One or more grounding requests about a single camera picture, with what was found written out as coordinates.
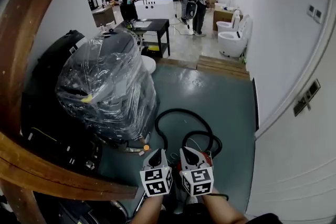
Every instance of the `toilet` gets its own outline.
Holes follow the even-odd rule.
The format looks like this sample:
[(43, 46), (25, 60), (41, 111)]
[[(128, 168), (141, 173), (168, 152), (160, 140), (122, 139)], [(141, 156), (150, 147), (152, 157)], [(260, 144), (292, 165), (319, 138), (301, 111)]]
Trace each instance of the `toilet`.
[(156, 69), (155, 60), (145, 55), (141, 55), (141, 58), (149, 74), (152, 74)]
[(222, 21), (216, 22), (218, 32), (220, 33), (220, 32), (226, 32), (226, 31), (237, 31), (239, 27), (239, 22), (240, 22), (239, 14), (240, 14), (239, 10), (235, 10), (235, 12), (233, 12), (231, 23), (222, 22)]
[(239, 23), (238, 31), (218, 33), (219, 50), (228, 57), (239, 57), (251, 37), (252, 19), (245, 15)]

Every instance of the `light switch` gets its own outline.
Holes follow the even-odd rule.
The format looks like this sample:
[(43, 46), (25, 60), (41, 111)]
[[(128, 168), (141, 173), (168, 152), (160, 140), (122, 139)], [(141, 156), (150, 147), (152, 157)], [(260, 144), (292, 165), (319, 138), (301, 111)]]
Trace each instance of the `light switch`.
[(307, 9), (307, 14), (308, 14), (310, 17), (314, 18), (314, 12), (315, 12), (315, 8), (314, 8), (312, 5), (309, 5), (309, 6), (308, 6), (308, 9)]
[(319, 24), (322, 22), (322, 12), (320, 12), (318, 9), (315, 9), (314, 20)]

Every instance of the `box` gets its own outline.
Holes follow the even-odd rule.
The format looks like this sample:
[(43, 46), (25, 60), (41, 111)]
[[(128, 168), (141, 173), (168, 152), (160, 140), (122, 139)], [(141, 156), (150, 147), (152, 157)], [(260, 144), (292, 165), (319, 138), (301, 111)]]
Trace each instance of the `box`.
[[(216, 24), (216, 22), (218, 22), (218, 21), (231, 23), (233, 12), (234, 11), (230, 12), (228, 10), (215, 10), (214, 11), (214, 20), (213, 20), (212, 30), (213, 31), (218, 31), (217, 24)], [(243, 18), (243, 15), (240, 12), (240, 20), (242, 20), (242, 18)]]
[(148, 197), (164, 195), (170, 192), (173, 183), (171, 167), (140, 171), (140, 176)]
[(212, 192), (214, 175), (212, 167), (180, 171), (182, 185), (190, 196), (199, 196)]
[(217, 3), (217, 0), (210, 0), (211, 8), (215, 7), (215, 3)]

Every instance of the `cable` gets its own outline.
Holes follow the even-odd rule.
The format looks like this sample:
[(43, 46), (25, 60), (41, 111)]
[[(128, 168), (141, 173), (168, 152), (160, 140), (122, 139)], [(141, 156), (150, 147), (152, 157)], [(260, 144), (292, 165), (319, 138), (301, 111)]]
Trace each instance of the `cable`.
[(52, 140), (54, 140), (54, 141), (56, 141), (56, 142), (57, 142), (57, 140), (56, 140), (56, 139), (54, 139), (54, 138), (52, 138), (51, 136), (49, 136), (49, 135), (45, 134), (44, 132), (42, 132), (42, 131), (41, 131), (41, 130), (39, 130), (38, 128), (31, 127), (31, 129), (35, 129), (36, 131), (39, 131), (41, 134), (44, 134), (45, 136), (47, 136), (47, 137), (49, 137), (50, 139), (52, 139)]
[(177, 160), (177, 159), (175, 159), (175, 158), (173, 157), (174, 154), (177, 156), (177, 159), (179, 159), (179, 156), (178, 156), (175, 152), (173, 152), (173, 153), (170, 154), (170, 158), (172, 158), (173, 160)]
[(229, 196), (226, 194), (221, 194), (221, 193), (209, 193), (207, 194), (209, 196), (221, 196), (221, 197), (225, 197), (227, 201), (229, 201)]
[(181, 34), (180, 30), (178, 30), (175, 26), (173, 26), (177, 32), (181, 35), (181, 36), (193, 36), (193, 34)]
[(211, 160), (211, 166), (212, 166), (212, 172), (214, 172), (215, 165), (214, 165), (214, 162), (212, 161), (212, 153), (211, 153), (211, 151), (206, 151), (206, 152), (209, 152), (210, 160)]
[(193, 140), (193, 139), (191, 139), (191, 138), (188, 138), (187, 140), (191, 140), (191, 141), (193, 141), (193, 142), (196, 144), (196, 146), (198, 147), (198, 149), (199, 149), (200, 151), (202, 151), (201, 148), (199, 147), (199, 145), (196, 143), (195, 140)]
[(159, 136), (162, 137), (163, 139), (163, 148), (165, 151), (167, 151), (168, 149), (168, 140), (167, 140), (167, 137), (164, 135), (164, 133), (160, 130), (159, 128), (159, 121), (162, 117), (164, 117), (165, 115), (169, 114), (169, 113), (174, 113), (174, 112), (181, 112), (181, 113), (185, 113), (185, 114), (188, 114), (188, 115), (191, 115), (193, 116), (194, 118), (196, 118), (197, 120), (199, 120), (203, 125), (204, 127), (206, 128), (207, 131), (192, 131), (192, 132), (189, 132), (187, 133), (187, 135), (183, 138), (183, 141), (182, 141), (182, 146), (186, 146), (186, 142), (187, 140), (192, 136), (192, 135), (195, 135), (195, 134), (198, 134), (198, 135), (205, 135), (205, 136), (208, 136), (209, 137), (209, 143), (208, 143), (208, 146), (205, 150), (206, 151), (211, 151), (211, 148), (213, 146), (213, 141), (215, 140), (216, 143), (217, 143), (217, 149), (213, 152), (211, 152), (211, 155), (212, 155), (212, 159), (214, 159), (222, 150), (222, 142), (220, 141), (220, 139), (215, 136), (213, 133), (212, 133), (212, 130), (209, 126), (209, 124), (202, 118), (200, 117), (198, 114), (196, 114), (195, 112), (192, 112), (190, 110), (187, 110), (187, 109), (169, 109), (169, 110), (166, 110), (164, 112), (162, 112), (159, 116), (157, 116), (157, 118), (155, 119), (155, 130), (157, 132), (157, 134)]

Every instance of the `black table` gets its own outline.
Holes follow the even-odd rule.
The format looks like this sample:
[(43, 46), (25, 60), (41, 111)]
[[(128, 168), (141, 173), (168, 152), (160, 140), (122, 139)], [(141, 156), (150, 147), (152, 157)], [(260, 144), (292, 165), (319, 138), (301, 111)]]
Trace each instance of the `black table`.
[[(145, 48), (142, 50), (141, 54), (149, 57), (159, 57), (163, 58), (163, 54), (168, 48), (168, 55), (170, 56), (170, 43), (169, 43), (169, 20), (168, 19), (144, 19), (137, 20), (137, 22), (151, 22), (148, 27), (134, 27), (132, 23), (132, 28), (130, 29), (129, 23), (127, 21), (121, 22), (116, 28), (127, 28), (136, 34), (143, 34), (147, 31), (154, 31), (157, 34), (157, 42), (143, 41)], [(166, 33), (167, 43), (161, 42), (163, 34)], [(149, 50), (149, 46), (158, 46), (159, 51)]]

